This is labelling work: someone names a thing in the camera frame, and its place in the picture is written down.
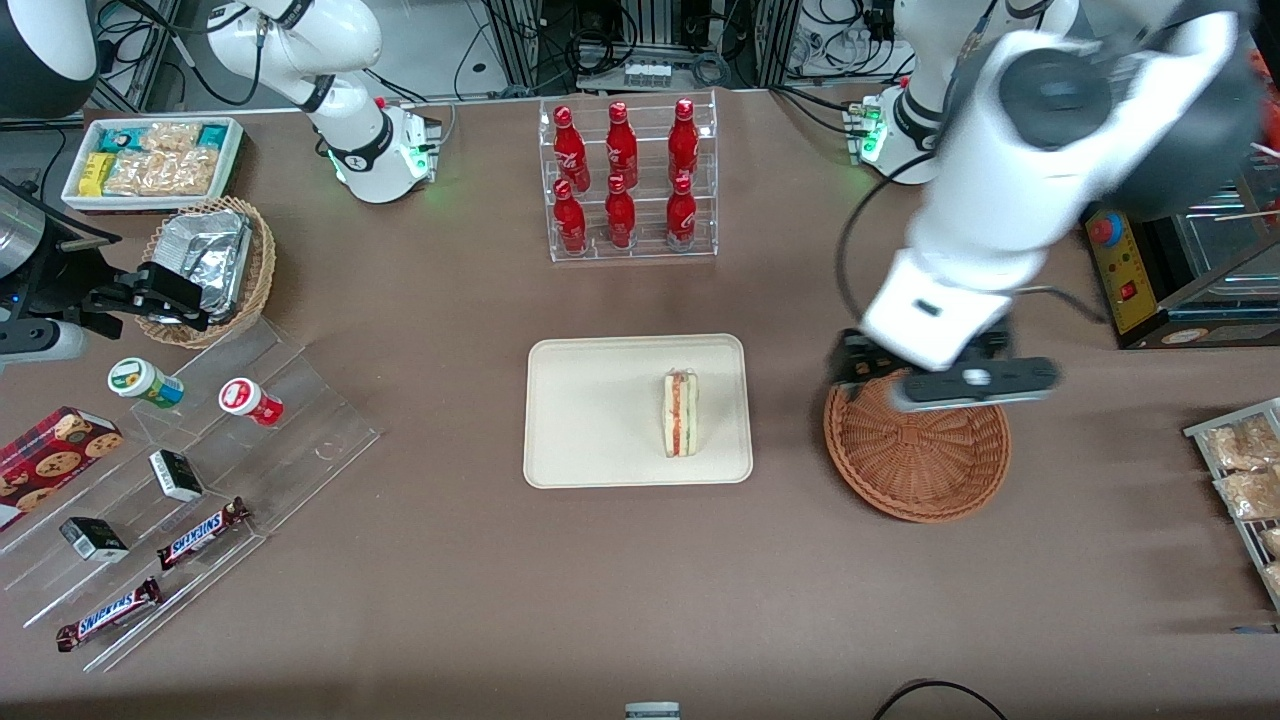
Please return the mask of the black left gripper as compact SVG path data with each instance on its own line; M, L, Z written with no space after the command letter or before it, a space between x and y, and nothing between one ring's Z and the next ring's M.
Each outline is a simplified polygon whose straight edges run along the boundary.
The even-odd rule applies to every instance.
M986 359L1012 359L1010 325L993 325L986 332ZM928 386L986 386L986 368L975 346L965 347L945 370L929 370L909 361L892 348L881 347L860 331L841 331L829 355L831 384L847 400L855 400L870 380L905 370L909 378L922 378Z

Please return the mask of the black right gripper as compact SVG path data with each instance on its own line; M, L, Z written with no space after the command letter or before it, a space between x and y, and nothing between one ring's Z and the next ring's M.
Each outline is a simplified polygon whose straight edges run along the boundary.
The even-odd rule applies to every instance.
M56 240L42 240L29 260L29 315L72 325L101 325L105 311L164 316L193 331L209 328L201 309L204 290L157 263L142 263L134 288L114 283L122 270L97 249L63 252Z

